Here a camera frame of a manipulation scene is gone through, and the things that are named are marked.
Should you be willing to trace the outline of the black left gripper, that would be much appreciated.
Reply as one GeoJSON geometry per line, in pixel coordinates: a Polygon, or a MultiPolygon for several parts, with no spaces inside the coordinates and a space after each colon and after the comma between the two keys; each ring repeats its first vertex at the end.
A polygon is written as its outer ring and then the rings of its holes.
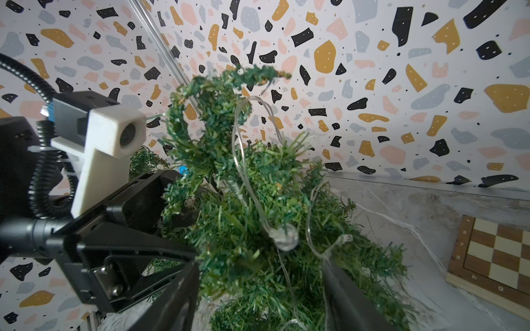
{"type": "Polygon", "coordinates": [[[182,175],[142,175],[73,219],[46,240],[46,249],[82,303],[120,313],[167,287],[197,252],[165,239],[163,194],[182,175]]]}

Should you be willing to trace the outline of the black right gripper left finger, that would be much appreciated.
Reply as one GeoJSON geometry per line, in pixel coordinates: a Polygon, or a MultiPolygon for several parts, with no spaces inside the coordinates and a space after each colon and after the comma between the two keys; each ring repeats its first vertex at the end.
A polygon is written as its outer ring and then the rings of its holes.
{"type": "Polygon", "coordinates": [[[142,299],[161,292],[158,299],[130,327],[131,330],[191,330],[200,289],[199,263],[192,261],[162,273],[141,276],[126,295],[142,299]]]}

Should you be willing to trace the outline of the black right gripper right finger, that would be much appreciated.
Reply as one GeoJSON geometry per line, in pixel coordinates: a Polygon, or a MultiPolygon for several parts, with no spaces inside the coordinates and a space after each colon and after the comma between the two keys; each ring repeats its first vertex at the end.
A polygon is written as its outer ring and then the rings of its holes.
{"type": "Polygon", "coordinates": [[[346,272],[331,259],[322,261],[326,330],[395,330],[346,272]]]}

